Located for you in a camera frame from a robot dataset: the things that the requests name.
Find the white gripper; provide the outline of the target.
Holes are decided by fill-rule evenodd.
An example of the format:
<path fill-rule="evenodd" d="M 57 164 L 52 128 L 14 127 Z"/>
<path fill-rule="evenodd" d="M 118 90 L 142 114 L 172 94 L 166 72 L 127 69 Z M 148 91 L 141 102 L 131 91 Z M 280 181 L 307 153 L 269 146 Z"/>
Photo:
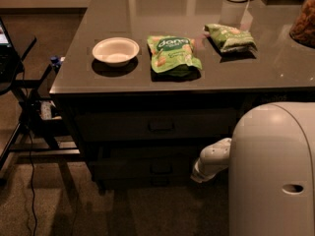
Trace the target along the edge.
<path fill-rule="evenodd" d="M 193 165 L 191 179 L 197 183 L 208 182 L 218 174 L 218 167 L 208 161 L 198 158 Z"/>

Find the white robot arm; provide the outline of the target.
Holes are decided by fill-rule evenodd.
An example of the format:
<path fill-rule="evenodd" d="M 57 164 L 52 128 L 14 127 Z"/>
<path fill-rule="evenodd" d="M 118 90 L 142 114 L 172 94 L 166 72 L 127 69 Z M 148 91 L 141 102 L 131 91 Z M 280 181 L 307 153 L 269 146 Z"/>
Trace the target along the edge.
<path fill-rule="evenodd" d="M 228 171 L 229 236 L 315 236 L 315 103 L 248 111 L 231 138 L 203 148 L 191 178 Z"/>

